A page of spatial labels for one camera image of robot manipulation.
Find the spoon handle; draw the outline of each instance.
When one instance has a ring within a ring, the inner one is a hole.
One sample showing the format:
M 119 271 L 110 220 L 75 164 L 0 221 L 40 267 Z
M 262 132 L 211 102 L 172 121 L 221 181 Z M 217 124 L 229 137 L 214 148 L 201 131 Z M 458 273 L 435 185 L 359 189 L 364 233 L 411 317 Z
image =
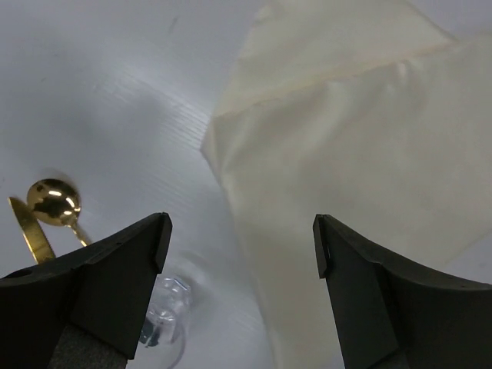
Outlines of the spoon handle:
M 82 230 L 82 228 L 78 225 L 78 223 L 74 223 L 70 226 L 70 228 L 73 230 L 75 236 L 78 238 L 82 246 L 87 246 L 88 244 L 91 244 L 92 241 L 91 239 L 87 236 L 87 234 Z

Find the gold spoon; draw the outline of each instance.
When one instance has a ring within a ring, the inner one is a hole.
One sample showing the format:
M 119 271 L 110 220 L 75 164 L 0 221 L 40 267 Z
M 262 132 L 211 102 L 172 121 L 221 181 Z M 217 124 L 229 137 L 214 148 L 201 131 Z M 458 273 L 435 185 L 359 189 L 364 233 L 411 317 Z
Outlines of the gold spoon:
M 40 221 L 70 227 L 83 246 L 91 243 L 77 223 L 80 196 L 67 182 L 50 178 L 37 181 L 29 188 L 28 206 Z

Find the knife blade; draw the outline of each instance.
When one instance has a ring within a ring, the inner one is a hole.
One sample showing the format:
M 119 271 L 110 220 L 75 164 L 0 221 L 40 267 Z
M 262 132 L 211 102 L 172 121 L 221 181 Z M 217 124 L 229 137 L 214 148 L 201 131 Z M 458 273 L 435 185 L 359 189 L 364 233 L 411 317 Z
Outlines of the knife blade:
M 56 258 L 52 246 L 28 205 L 18 198 L 8 198 L 8 202 L 21 226 L 22 235 L 36 263 L 41 264 Z

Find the clear glass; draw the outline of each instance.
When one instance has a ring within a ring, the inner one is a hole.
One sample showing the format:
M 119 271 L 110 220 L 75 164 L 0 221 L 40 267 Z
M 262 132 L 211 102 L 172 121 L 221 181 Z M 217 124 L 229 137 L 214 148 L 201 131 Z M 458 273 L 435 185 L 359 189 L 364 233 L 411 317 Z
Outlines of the clear glass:
M 186 348 L 191 302 L 191 288 L 179 276 L 157 277 L 140 335 L 145 348 L 142 356 L 146 356 L 149 364 L 152 362 L 152 367 L 172 369 L 181 360 Z

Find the cream cloth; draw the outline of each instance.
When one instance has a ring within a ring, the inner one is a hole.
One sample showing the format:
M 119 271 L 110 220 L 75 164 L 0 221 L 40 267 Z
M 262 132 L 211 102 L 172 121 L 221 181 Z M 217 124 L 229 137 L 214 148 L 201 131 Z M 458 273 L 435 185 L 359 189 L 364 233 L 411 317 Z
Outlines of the cream cloth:
M 250 262 L 277 368 L 340 366 L 317 278 L 317 213 L 433 266 L 487 230 L 490 136 L 474 119 L 492 112 L 480 99 L 492 77 L 471 88 L 477 69 L 464 66 L 488 68 L 488 43 L 389 65 L 448 44 L 398 0 L 276 0 L 259 13 L 203 149 Z M 485 110 L 473 116 L 479 103 Z

